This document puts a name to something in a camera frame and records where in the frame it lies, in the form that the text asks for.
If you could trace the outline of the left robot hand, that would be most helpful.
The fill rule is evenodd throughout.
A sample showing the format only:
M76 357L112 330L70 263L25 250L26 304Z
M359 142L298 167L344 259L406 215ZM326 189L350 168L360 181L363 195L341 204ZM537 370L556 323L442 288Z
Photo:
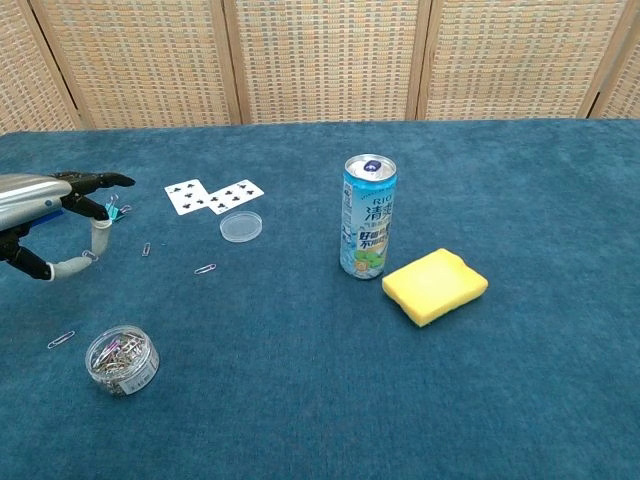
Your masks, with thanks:
M58 172L50 175L3 174L1 176L1 260L30 277L54 281L75 275L103 255L112 220L105 206L88 198L99 188L131 187L135 180L115 172ZM51 263L20 244L31 227L63 210L90 221L91 248L86 255Z

